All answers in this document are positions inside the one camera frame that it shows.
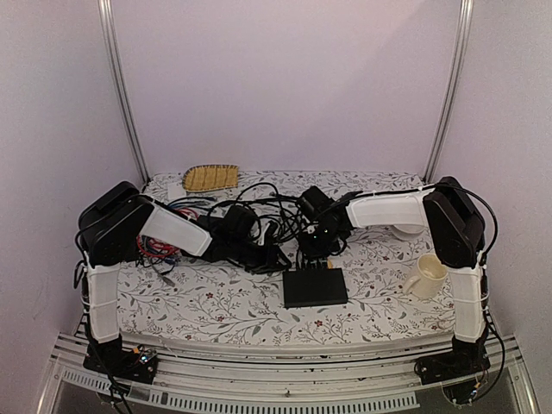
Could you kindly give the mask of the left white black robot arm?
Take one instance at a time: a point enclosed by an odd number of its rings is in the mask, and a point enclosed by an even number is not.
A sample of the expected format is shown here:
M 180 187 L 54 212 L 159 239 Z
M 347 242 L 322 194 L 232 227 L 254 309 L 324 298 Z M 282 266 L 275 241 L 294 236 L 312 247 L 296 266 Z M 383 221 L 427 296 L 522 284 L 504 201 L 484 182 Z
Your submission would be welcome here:
M 251 236 L 258 219 L 244 206 L 234 205 L 222 217 L 189 218 L 182 212 L 140 193 L 123 181 L 85 209 L 78 219 L 75 242 L 83 255 L 82 298 L 89 341 L 84 366 L 122 379 L 152 384 L 158 358 L 139 347 L 126 351 L 117 321 L 117 287 L 121 264 L 140 237 L 154 238 L 208 262 L 226 260 L 249 273 L 283 272 L 291 262 L 273 239 L 274 226 L 263 241 Z

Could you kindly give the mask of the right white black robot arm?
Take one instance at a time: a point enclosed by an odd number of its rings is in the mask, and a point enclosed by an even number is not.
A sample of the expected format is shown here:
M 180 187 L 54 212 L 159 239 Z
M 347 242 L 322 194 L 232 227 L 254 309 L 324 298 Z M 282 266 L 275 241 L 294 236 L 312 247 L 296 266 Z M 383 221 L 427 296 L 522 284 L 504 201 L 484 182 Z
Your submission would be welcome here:
M 425 385 L 484 373 L 490 367 L 485 342 L 492 333 L 487 312 L 486 223 L 476 207 L 484 200 L 453 177 L 402 191 L 354 191 L 334 200 L 318 187 L 304 191 L 298 207 L 308 221 L 298 236 L 309 258 L 327 257 L 353 229 L 389 225 L 404 235 L 428 230 L 439 263 L 452 285 L 455 309 L 452 348 L 421 357 L 415 372 Z

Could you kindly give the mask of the black network switch box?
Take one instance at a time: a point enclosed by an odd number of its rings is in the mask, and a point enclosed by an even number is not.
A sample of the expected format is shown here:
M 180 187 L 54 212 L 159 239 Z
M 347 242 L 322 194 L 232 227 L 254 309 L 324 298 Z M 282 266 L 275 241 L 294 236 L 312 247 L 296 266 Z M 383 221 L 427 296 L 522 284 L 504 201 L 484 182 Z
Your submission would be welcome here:
M 341 268 L 309 268 L 283 273 L 284 306 L 289 308 L 346 304 Z

